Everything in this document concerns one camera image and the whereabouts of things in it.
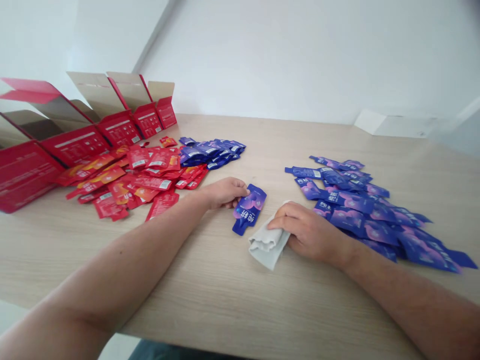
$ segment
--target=white wall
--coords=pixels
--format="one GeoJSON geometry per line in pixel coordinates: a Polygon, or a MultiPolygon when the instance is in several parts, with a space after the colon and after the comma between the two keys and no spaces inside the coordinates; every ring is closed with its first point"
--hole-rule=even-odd
{"type": "Polygon", "coordinates": [[[132,72],[168,3],[79,0],[68,69],[132,72]]]}
{"type": "MultiPolygon", "coordinates": [[[[0,77],[46,80],[75,96],[65,73],[77,16],[76,0],[0,0],[0,77]]],[[[11,88],[0,81],[0,94],[11,88]]],[[[31,109],[0,100],[0,112],[31,109]]]]}
{"type": "Polygon", "coordinates": [[[466,0],[181,0],[145,59],[178,113],[351,124],[362,108],[455,116],[480,94],[466,0]]]}

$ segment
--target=right hand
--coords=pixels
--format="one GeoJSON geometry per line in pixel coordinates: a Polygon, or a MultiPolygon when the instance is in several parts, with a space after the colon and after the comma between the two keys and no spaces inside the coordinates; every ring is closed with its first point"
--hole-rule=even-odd
{"type": "Polygon", "coordinates": [[[268,229],[291,233],[288,245],[296,253],[343,269],[352,257],[355,240],[310,209],[288,202],[278,209],[268,229]]]}

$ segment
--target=pile of red sachets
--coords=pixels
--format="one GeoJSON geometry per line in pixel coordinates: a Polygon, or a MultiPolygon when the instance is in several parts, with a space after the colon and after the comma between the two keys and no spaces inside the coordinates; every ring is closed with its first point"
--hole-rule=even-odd
{"type": "Polygon", "coordinates": [[[67,169],[55,182],[75,187],[66,198],[92,202],[100,219],[117,221],[127,217],[128,210],[153,202],[148,221],[179,200],[175,189],[196,189],[207,175],[206,164],[181,167],[180,151],[123,145],[67,169]]]}

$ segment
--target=floor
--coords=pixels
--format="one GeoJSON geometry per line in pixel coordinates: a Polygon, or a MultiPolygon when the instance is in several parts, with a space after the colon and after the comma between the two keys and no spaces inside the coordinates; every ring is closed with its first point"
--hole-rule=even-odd
{"type": "MultiPolygon", "coordinates": [[[[0,334],[27,313],[27,309],[0,300],[0,334]]],[[[127,360],[140,339],[122,334],[113,336],[103,349],[99,360],[127,360]]]]}

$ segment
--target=left hand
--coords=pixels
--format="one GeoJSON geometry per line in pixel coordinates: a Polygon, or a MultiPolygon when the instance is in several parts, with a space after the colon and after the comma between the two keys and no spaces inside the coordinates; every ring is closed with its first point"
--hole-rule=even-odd
{"type": "Polygon", "coordinates": [[[235,177],[226,177],[200,189],[210,202],[210,210],[221,207],[231,209],[237,206],[240,198],[248,196],[247,185],[235,177]]]}

